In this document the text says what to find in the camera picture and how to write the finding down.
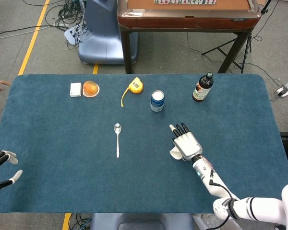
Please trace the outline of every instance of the spoon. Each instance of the spoon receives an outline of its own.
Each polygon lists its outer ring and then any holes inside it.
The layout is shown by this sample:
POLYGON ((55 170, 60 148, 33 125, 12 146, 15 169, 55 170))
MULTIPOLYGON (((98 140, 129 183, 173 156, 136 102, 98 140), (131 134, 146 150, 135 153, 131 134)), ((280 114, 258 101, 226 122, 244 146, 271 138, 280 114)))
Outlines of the spoon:
POLYGON ((120 157, 120 147, 119 147, 119 134, 121 132, 121 125, 116 123, 114 125, 114 132, 117 134, 117 147, 116 147, 116 157, 120 157))

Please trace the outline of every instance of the small white box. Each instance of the small white box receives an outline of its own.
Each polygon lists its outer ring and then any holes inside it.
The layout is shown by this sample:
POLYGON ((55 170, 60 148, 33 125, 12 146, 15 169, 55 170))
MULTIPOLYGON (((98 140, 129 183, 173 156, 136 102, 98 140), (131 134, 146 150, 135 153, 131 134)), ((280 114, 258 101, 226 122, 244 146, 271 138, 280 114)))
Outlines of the small white box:
POLYGON ((81 83, 71 83, 71 97, 81 97, 81 83))

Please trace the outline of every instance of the gray carpet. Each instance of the gray carpet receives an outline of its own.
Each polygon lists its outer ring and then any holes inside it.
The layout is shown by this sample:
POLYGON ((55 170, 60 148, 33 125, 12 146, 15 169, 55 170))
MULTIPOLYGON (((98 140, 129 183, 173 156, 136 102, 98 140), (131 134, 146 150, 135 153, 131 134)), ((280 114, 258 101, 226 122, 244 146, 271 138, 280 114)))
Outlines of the gray carpet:
MULTIPOLYGON (((30 3, 43 4, 43 0, 30 0, 30 3)), ((269 17, 276 0, 272 0, 270 11, 264 15, 256 26, 256 34, 269 17)), ((25 5, 21 0, 0 0, 0 31, 36 25, 41 7, 25 5)), ((49 19, 56 17, 58 11, 49 14, 49 19)), ((288 2, 280 1, 272 17, 261 31, 261 42, 252 41, 252 52, 247 62, 265 69, 271 77, 283 83, 288 82, 288 2)), ((186 33, 141 33, 140 53, 134 65, 136 73, 202 73, 216 72, 220 61, 224 59, 218 51, 208 54, 211 62, 200 53, 191 51, 187 43, 186 33)), ((235 36, 232 34, 190 33, 192 48, 207 51, 235 36)), ((12 81, 18 74, 32 34, 0 39, 0 80, 12 81)), ((80 62, 77 50, 68 50, 63 33, 55 28, 47 28, 39 32, 25 73, 91 73, 92 65, 80 62)), ((235 73, 239 71, 231 66, 235 73)), ((99 73, 124 73, 123 66, 99 66, 99 73)), ((268 80, 268 76, 258 67, 247 64, 246 73, 258 73, 267 79, 266 86, 273 93, 277 86, 268 80)), ((239 85, 237 87, 256 87, 255 85, 239 85)), ((8 95, 8 87, 0 92, 0 116, 8 95)), ((288 132, 288 97, 271 102, 280 131, 288 132)), ((0 230, 33 230, 62 228, 63 214, 0 214, 0 230)), ((274 224, 239 221, 244 230, 272 230, 274 224)))

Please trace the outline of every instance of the soda can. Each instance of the soda can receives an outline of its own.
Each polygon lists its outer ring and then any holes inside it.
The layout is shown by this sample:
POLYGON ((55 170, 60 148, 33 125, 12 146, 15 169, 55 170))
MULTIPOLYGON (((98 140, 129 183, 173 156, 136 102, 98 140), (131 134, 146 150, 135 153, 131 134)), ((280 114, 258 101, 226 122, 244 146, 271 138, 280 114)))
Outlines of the soda can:
POLYGON ((161 90, 156 90, 152 94, 150 100, 150 108, 154 112, 160 112, 164 106, 164 93, 161 90))

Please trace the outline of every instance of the yellow tape measure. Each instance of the yellow tape measure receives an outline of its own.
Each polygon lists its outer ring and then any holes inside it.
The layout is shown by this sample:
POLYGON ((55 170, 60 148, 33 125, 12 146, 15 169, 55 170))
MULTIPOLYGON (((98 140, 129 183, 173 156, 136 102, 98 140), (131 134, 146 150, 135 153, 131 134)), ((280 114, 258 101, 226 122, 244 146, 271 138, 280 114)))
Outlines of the yellow tape measure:
POLYGON ((143 83, 140 81, 140 79, 138 77, 136 77, 130 84, 129 86, 127 87, 127 89, 125 90, 123 96, 121 97, 121 100, 120 100, 120 105, 122 107, 124 107, 124 104, 123 104, 123 98, 124 96, 126 95, 127 91, 130 90, 131 92, 133 93, 140 93, 142 92, 143 90, 143 83))

